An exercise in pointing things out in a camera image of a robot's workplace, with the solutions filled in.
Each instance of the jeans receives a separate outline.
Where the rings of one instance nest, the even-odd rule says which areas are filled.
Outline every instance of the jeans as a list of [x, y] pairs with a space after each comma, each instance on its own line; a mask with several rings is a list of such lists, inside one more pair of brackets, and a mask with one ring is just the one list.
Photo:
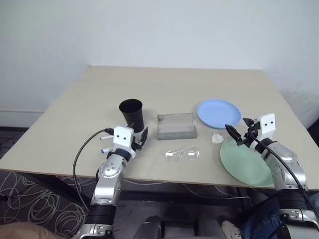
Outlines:
[[[310, 196], [310, 199], [319, 210], [319, 193]], [[281, 224], [279, 219], [279, 202], [277, 197], [266, 201], [241, 227], [243, 239], [267, 239], [272, 232]]]

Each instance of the blue plate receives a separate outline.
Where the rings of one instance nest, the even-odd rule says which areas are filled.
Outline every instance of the blue plate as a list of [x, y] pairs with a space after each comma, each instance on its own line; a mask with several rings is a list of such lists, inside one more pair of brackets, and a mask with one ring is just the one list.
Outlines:
[[241, 119], [239, 109], [224, 100], [207, 100], [197, 106], [197, 115], [204, 124], [222, 129], [225, 124], [235, 126]]

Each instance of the white tissue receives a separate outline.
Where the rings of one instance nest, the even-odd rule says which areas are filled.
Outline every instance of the white tissue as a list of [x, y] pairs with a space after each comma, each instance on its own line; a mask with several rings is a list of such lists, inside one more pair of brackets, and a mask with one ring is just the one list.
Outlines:
[[223, 136], [214, 132], [213, 137], [211, 138], [212, 143], [221, 143], [224, 141]]

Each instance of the black plastic cup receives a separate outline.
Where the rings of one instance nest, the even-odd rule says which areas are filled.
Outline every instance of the black plastic cup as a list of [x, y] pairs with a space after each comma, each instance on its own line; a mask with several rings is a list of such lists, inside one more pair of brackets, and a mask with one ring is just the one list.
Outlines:
[[119, 109], [124, 115], [128, 125], [133, 124], [135, 133], [139, 133], [144, 129], [142, 102], [136, 99], [125, 100], [120, 103]]

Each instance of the wooden tabletop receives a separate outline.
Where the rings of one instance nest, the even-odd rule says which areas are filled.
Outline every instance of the wooden tabletop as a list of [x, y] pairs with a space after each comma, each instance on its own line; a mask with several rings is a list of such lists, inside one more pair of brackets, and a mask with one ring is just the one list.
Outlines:
[[[297, 154], [309, 188], [319, 189], [319, 148], [259, 70], [88, 67], [0, 160], [0, 168], [72, 175], [74, 157], [89, 136], [106, 127], [126, 125], [119, 104], [130, 98], [143, 102], [149, 137], [129, 162], [128, 179], [246, 186], [225, 170], [220, 144], [211, 142], [213, 132], [228, 138], [226, 130], [209, 128], [196, 115], [200, 102], [223, 99], [235, 104], [242, 117], [275, 113], [273, 139]], [[157, 140], [157, 115], [190, 112], [194, 113], [196, 139]], [[240, 133], [247, 130], [243, 121], [236, 128]], [[94, 177], [106, 157], [100, 150], [111, 146], [111, 139], [93, 139], [78, 160], [77, 175]], [[197, 160], [173, 163], [163, 156], [168, 150], [189, 146], [200, 149]]]

